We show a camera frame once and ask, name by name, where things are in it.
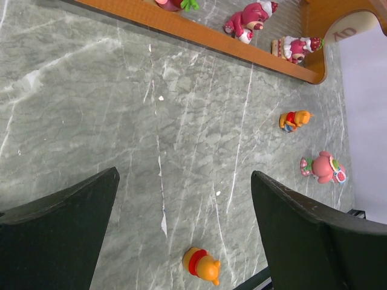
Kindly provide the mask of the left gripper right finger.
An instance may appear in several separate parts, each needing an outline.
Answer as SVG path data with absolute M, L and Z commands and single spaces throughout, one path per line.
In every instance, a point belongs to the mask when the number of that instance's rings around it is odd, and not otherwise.
M 386 225 L 254 171 L 253 206 L 275 289 L 386 289 Z

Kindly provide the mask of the pink bear blue glasses toy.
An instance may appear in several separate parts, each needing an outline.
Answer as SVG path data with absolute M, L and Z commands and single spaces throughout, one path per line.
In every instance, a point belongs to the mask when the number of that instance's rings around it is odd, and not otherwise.
M 320 184 L 343 184 L 347 181 L 344 166 L 327 151 L 320 151 L 315 159 L 302 157 L 300 171 L 302 176 L 314 176 Z

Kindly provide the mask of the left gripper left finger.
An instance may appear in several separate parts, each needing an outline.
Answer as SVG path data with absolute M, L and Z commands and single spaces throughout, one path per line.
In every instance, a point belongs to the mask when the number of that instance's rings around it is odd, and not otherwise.
M 1 212 L 1 289 L 89 289 L 114 205 L 115 167 Z

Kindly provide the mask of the pink bear strawberry hat toy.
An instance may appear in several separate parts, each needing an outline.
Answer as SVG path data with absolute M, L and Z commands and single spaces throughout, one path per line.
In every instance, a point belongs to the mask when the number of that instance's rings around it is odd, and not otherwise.
M 264 23 L 277 10 L 278 3 L 274 1 L 255 1 L 247 5 L 242 11 L 234 13 L 224 25 L 227 34 L 245 44 L 249 44 L 255 30 L 262 30 Z

